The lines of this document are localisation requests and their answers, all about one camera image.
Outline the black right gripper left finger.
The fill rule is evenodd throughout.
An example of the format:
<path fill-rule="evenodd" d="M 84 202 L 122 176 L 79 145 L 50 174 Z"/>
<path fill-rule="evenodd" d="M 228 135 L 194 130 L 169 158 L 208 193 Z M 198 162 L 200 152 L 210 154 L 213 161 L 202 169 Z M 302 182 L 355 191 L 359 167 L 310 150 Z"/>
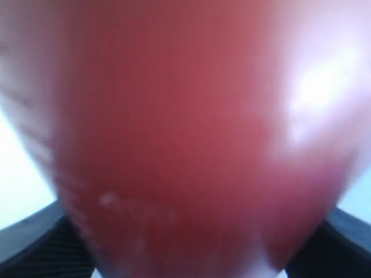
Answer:
<path fill-rule="evenodd" d="M 91 277 L 94 269 L 58 202 L 1 229 L 1 277 Z"/>

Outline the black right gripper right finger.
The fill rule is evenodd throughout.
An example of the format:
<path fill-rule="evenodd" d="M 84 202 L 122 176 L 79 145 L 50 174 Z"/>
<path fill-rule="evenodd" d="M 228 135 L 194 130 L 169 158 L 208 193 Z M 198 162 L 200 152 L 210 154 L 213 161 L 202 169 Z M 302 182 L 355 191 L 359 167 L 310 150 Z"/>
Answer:
<path fill-rule="evenodd" d="M 370 277 L 370 224 L 336 208 L 285 268 L 288 277 Z"/>

